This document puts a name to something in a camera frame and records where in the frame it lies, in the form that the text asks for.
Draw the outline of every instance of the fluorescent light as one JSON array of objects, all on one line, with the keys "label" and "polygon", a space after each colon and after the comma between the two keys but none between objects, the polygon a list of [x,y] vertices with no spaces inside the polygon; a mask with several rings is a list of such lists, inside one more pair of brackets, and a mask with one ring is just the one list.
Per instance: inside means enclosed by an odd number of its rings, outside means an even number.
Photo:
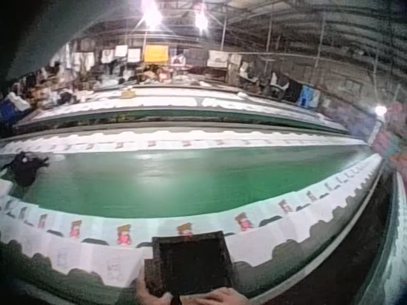
[{"label": "fluorescent light", "polygon": [[387,112],[387,108],[384,107],[384,106],[377,106],[376,109],[375,109],[375,111],[376,111],[376,114],[377,114],[378,116],[384,116],[385,113]]},{"label": "fluorescent light", "polygon": [[197,13],[195,17],[195,25],[200,31],[206,30],[208,28],[208,20],[205,17],[205,13],[203,10]]},{"label": "fluorescent light", "polygon": [[163,17],[158,11],[157,5],[154,1],[151,1],[150,4],[146,7],[143,16],[144,21],[150,30],[154,30],[163,20]]}]

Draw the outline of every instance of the hand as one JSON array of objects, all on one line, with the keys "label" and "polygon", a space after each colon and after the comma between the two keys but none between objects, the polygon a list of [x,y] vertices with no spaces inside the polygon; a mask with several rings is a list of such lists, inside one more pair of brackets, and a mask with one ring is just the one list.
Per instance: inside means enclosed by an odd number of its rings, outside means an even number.
[{"label": "hand", "polygon": [[232,288],[219,288],[194,300],[196,305],[250,305],[249,300]]},{"label": "hand", "polygon": [[142,305],[170,305],[172,295],[166,292],[162,297],[156,297],[149,293],[144,279],[144,268],[140,270],[137,278],[137,296]]}]

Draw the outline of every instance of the ceiling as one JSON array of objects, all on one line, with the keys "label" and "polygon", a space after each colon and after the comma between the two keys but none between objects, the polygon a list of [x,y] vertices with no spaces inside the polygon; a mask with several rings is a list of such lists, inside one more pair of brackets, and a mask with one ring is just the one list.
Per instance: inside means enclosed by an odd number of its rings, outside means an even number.
[{"label": "ceiling", "polygon": [[[406,8],[397,1],[206,0],[209,30],[203,34],[195,27],[195,12],[202,0],[155,2],[163,22],[159,30],[148,32],[148,39],[209,43],[219,48],[226,21],[226,48],[264,52],[271,28],[270,52],[317,56],[320,48],[322,58],[369,67],[377,62],[379,69],[387,69],[395,76],[407,75]],[[140,0],[57,3],[41,10],[35,21],[36,29],[29,35],[25,33],[28,41],[19,46],[19,56],[14,58],[9,78],[29,72],[29,67],[44,65],[44,60],[75,37],[118,40],[144,37]],[[41,45],[39,38],[44,39]],[[28,59],[24,56],[27,51],[31,53]],[[41,60],[33,63],[32,54]]]}]

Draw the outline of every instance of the green table surface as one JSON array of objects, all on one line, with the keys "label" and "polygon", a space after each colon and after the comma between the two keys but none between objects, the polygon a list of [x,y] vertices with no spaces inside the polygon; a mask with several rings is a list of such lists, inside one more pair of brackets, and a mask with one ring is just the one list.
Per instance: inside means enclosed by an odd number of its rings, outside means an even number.
[{"label": "green table surface", "polygon": [[220,212],[297,191],[371,154],[366,146],[285,147],[52,156],[12,195],[40,207],[116,218]]}]

